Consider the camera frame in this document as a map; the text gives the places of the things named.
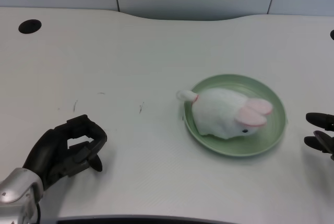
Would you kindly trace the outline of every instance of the mark on table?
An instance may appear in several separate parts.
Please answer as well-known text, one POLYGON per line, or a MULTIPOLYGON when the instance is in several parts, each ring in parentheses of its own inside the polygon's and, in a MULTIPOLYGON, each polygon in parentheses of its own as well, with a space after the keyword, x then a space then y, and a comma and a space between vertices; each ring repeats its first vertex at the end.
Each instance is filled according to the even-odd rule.
POLYGON ((73 112, 75 112, 75 106, 77 105, 77 103, 78 103, 78 100, 76 100, 76 102, 74 103, 73 112))
POLYGON ((140 107, 140 111, 139 111, 139 114, 141 113, 141 110, 142 110, 142 106, 144 105, 144 102, 139 106, 140 107))

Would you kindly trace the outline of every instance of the plush bunny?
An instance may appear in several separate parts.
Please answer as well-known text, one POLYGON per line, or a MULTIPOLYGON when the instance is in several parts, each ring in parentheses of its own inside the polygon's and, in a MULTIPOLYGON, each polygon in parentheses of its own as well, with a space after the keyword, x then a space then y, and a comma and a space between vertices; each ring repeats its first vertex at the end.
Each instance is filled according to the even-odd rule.
POLYGON ((267 123, 272 111, 270 102, 228 89, 211 88, 196 94, 182 90, 177 98, 191 101, 194 121, 200 135, 212 134, 229 139, 254 134, 267 123))

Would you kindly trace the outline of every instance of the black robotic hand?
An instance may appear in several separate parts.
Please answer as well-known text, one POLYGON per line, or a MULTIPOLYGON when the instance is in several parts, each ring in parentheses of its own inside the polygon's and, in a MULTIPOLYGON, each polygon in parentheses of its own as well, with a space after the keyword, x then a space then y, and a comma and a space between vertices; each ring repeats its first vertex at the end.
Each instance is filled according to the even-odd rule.
POLYGON ((104 130, 90 121, 87 115, 68 120, 66 124, 48 130, 34 145, 23 168, 36 173, 44 190, 64 176, 73 176, 89 167, 101 172, 98 152, 107 140, 104 130), (92 138, 67 148, 69 139, 92 138))
MULTIPOLYGON (((326 131, 334 132, 334 116, 324 113, 308 113, 306 120, 311 124, 321 127, 326 131)), ((314 131, 314 136, 304 138, 304 142, 309 147, 332 154, 331 159, 334 160, 334 139, 322 131, 314 131)))

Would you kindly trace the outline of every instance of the green plate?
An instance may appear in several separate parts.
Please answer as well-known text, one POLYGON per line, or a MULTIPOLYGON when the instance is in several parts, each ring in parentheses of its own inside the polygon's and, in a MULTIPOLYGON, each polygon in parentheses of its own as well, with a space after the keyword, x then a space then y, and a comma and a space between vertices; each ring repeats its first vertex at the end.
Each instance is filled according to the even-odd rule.
POLYGON ((221 139, 213 135, 202 136, 198 133, 190 102, 184 103, 185 123, 190 133, 204 146, 220 154, 245 157, 265 152, 276 145, 282 138, 287 122, 285 110, 278 96, 266 85, 257 80, 233 74, 217 75, 207 78, 192 89, 200 93, 208 88, 226 88, 234 90, 250 98, 262 98, 270 101, 273 112, 268 116, 267 125, 257 133, 249 136, 239 136, 231 139, 221 139))

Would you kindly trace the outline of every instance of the bunny tail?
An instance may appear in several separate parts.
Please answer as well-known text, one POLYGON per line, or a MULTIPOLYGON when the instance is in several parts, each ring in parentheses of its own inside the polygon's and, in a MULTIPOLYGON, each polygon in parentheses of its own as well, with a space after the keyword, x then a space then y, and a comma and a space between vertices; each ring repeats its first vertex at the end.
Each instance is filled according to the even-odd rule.
POLYGON ((198 94, 187 90, 181 90, 176 93, 176 97, 182 101, 194 102, 197 100, 198 94))

